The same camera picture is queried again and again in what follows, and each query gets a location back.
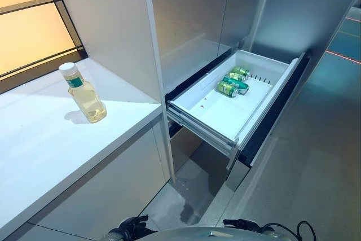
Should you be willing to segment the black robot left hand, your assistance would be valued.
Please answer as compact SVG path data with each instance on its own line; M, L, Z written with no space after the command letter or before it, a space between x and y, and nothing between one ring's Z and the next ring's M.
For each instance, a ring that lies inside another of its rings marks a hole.
M137 217L130 217L126 220L122 221L118 229L122 233L124 237L127 237L128 239L131 238L133 233L135 232L136 227L141 223L148 220L148 215L143 216L137 216Z

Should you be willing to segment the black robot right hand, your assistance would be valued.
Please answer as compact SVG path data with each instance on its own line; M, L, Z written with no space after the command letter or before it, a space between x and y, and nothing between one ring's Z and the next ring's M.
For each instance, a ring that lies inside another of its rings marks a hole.
M260 227L256 222L244 220L244 219L237 219L237 220L224 219L223 224L225 227L232 227L236 229L248 230L257 233L264 233L266 230L268 230L268 227Z

